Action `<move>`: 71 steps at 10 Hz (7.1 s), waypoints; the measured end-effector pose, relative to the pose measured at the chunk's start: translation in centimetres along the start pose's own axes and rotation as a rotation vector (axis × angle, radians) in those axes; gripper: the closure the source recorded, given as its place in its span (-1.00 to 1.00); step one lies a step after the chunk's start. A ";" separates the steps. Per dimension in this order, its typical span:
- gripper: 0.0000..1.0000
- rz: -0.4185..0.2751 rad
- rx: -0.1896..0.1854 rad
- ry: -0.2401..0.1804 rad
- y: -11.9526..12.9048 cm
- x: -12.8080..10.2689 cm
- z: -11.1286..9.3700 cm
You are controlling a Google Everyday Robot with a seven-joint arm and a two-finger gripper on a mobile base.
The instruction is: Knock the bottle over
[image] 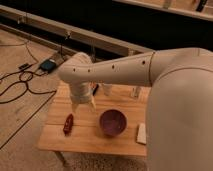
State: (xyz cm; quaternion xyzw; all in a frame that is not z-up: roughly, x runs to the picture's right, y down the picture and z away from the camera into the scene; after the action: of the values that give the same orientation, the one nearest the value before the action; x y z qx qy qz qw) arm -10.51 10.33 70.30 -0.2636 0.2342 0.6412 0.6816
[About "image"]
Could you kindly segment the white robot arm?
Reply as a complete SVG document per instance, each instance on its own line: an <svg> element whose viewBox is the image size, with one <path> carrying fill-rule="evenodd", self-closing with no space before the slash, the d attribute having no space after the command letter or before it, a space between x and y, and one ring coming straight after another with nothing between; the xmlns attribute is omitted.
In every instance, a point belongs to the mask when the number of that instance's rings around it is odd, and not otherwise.
<svg viewBox="0 0 213 171"><path fill-rule="evenodd" d="M92 63L77 53L59 68L74 102L91 82L149 87L148 171L213 171L213 51L180 48Z"/></svg>

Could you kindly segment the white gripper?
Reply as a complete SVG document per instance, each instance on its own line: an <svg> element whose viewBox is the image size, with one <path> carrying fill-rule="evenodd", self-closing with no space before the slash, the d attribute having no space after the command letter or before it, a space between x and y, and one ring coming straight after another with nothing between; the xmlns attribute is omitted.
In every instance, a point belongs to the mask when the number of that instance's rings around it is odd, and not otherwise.
<svg viewBox="0 0 213 171"><path fill-rule="evenodd" d="M96 104L92 98L91 87L89 83L70 84L70 98L72 100L72 111L76 113L79 103L88 103L92 111L96 110Z"/></svg>

